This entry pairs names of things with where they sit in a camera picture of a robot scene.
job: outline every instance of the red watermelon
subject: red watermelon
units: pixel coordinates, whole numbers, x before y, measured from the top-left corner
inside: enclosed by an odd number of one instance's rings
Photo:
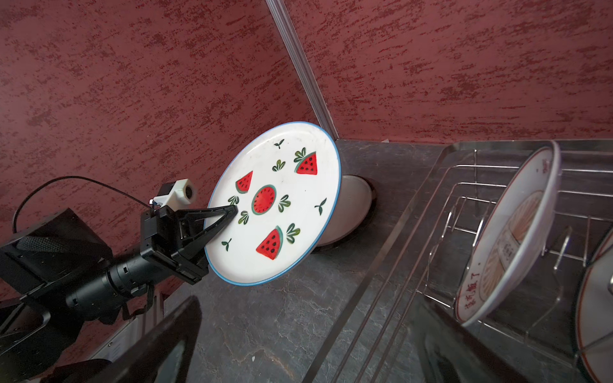
[[[253,170],[240,180],[236,181],[236,190],[238,190],[239,193],[245,194],[249,191],[249,187],[251,186],[251,176],[253,176]]]
[[[277,226],[268,234],[266,239],[260,243],[256,251],[270,259],[275,259],[281,251],[281,245],[283,245],[283,231]]]
[[[298,174],[317,174],[317,154],[312,152],[302,158],[296,165],[296,173]]]
[[[253,197],[253,203],[251,204],[251,210],[256,215],[266,213],[272,205],[275,203],[276,189],[272,185],[265,185],[257,191],[255,197]]]

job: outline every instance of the red wall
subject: red wall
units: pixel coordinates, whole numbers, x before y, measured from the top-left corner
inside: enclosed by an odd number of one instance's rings
[[[341,138],[613,138],[613,2],[286,0]]]
[[[190,178],[205,207],[250,140],[316,123],[264,1],[3,1],[0,44],[1,241],[22,198],[50,178],[89,176],[143,201]],[[82,181],[42,191],[19,227],[64,207],[116,252],[138,240],[142,209]],[[61,364],[118,325],[88,323]]]

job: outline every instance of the dark gray surface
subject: dark gray surface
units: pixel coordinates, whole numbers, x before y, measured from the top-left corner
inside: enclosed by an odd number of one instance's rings
[[[183,284],[165,305],[166,310],[172,310],[186,297],[195,295],[203,310],[188,382],[301,381],[330,327],[442,149],[342,140],[337,141],[337,146],[343,173],[360,175],[376,189],[378,201],[372,219],[341,244],[316,251],[270,283],[238,287],[210,274],[195,286]],[[373,281],[374,286],[377,283],[381,281]],[[370,293],[363,302],[372,300]],[[316,381],[331,379],[331,366],[338,365],[345,352],[342,346],[352,338],[349,328],[359,325],[360,313],[366,309],[366,303],[359,305]],[[378,322],[384,320],[383,315],[383,311],[375,315]],[[369,330],[365,335],[376,336],[376,332]],[[365,349],[360,346],[357,351]],[[411,358],[416,361],[414,353]],[[356,366],[359,358],[354,360]],[[408,368],[407,374],[421,381],[419,368],[415,367]]]

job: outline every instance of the black cable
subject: black cable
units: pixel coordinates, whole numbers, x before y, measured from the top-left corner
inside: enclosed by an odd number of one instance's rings
[[[145,202],[142,202],[141,200],[136,199],[135,197],[133,197],[133,196],[129,195],[128,193],[125,193],[125,192],[123,192],[123,191],[121,191],[119,189],[115,189],[113,186],[109,186],[109,185],[107,185],[105,183],[102,183],[100,181],[92,180],[91,178],[82,177],[80,175],[66,175],[66,176],[57,177],[57,178],[54,178],[54,179],[52,179],[50,181],[45,182],[44,184],[42,184],[38,188],[36,188],[32,193],[28,194],[28,196],[26,198],[23,199],[23,201],[19,204],[19,207],[17,208],[17,210],[15,210],[15,214],[13,214],[13,233],[17,233],[17,217],[19,216],[19,212],[21,211],[21,209],[23,209],[23,207],[26,204],[26,202],[30,198],[32,198],[34,196],[34,194],[38,193],[41,189],[43,189],[44,187],[46,187],[46,186],[48,186],[48,185],[50,185],[50,184],[52,184],[54,182],[61,181],[61,180],[67,180],[69,178],[76,178],[78,180],[85,180],[85,181],[93,182],[93,183],[98,184],[100,186],[104,186],[105,188],[109,188],[109,189],[111,189],[113,191],[116,191],[119,194],[125,195],[126,197],[128,197],[128,198],[130,198],[130,199],[132,199],[132,200],[134,200],[136,202],[138,202],[139,204],[143,205],[144,207],[146,207],[148,209],[150,208],[150,206],[147,205]]]

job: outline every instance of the plate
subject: plate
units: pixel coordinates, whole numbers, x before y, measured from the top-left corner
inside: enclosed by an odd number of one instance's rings
[[[456,319],[469,326],[496,308],[524,279],[554,221],[560,148],[535,151],[496,204],[468,262],[455,299]]]
[[[340,181],[336,145],[319,126],[287,123],[260,135],[232,160],[208,203],[238,206],[235,219],[205,247],[213,271],[241,286],[289,271],[319,241]]]
[[[585,271],[575,312],[575,336],[580,349],[613,331],[613,295],[608,291],[613,275],[613,229],[604,238]],[[613,338],[581,354],[595,382],[613,381]]]

